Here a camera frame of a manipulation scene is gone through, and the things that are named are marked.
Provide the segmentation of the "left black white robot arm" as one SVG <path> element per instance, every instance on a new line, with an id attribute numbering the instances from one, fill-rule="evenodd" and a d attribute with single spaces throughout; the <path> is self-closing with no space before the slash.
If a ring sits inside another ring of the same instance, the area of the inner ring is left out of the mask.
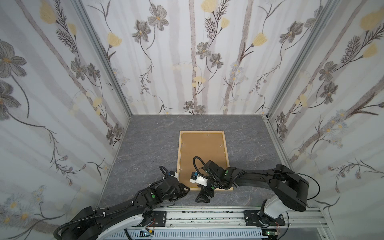
<path id="1" fill-rule="evenodd" d="M 121 204 L 94 210 L 82 209 L 71 221 L 54 231 L 57 240 L 102 240 L 124 228 L 144 226 L 154 217 L 153 209 L 163 202 L 185 197 L 190 188 L 175 176 L 152 183 Z"/>

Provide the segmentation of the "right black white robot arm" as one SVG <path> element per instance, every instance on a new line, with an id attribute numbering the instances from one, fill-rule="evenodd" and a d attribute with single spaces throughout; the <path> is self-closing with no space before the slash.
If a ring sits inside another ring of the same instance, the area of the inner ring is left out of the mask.
<path id="1" fill-rule="evenodd" d="M 229 190 L 232 187 L 248 186 L 273 191 L 275 195 L 264 200 L 258 211 L 244 212 L 247 226 L 283 226 L 283 213 L 289 210 L 305 212 L 307 209 L 308 181 L 284 165 L 276 165 L 268 170 L 223 169 L 213 161 L 208 161 L 192 172 L 190 182 L 200 188 L 197 203 L 209 203 L 215 190 Z"/>

